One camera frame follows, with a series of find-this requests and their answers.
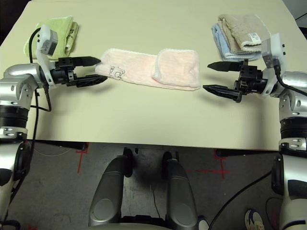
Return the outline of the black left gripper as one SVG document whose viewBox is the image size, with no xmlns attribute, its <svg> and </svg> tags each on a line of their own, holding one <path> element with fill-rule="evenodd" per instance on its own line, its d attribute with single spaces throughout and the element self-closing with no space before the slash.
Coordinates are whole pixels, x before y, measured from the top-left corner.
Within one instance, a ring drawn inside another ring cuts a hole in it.
<svg viewBox="0 0 307 230">
<path fill-rule="evenodd" d="M 107 80 L 107 76 L 92 74 L 85 77 L 76 77 L 75 67 L 88 67 L 100 63 L 95 57 L 62 57 L 54 62 L 55 68 L 50 71 L 55 84 L 66 84 L 66 86 L 88 87 L 98 85 Z"/>
</svg>

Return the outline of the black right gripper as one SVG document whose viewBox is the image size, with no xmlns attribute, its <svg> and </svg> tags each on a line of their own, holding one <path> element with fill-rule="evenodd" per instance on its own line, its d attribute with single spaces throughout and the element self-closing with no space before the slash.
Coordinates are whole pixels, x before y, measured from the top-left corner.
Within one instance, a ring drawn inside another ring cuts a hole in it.
<svg viewBox="0 0 307 230">
<path fill-rule="evenodd" d="M 206 91 L 219 97 L 231 99 L 236 103 L 241 102 L 242 94 L 261 94 L 267 85 L 268 80 L 263 78 L 262 71 L 258 70 L 257 66 L 248 65 L 247 59 L 242 62 L 219 61 L 211 63 L 207 67 L 222 72 L 239 72 L 239 78 L 235 81 L 235 89 L 229 89 L 221 85 L 202 86 Z"/>
</svg>

